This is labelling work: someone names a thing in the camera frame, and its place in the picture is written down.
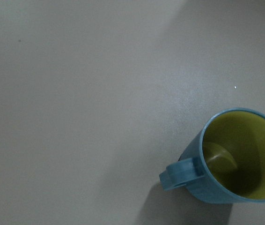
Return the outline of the blue cup yellow inside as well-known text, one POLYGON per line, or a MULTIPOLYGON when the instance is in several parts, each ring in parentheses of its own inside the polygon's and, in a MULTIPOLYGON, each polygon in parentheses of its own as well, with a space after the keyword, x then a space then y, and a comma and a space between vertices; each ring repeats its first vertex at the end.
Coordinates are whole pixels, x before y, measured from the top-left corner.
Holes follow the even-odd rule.
POLYGON ((164 190, 185 187, 206 203, 265 203, 265 115, 215 114, 159 178, 164 190))

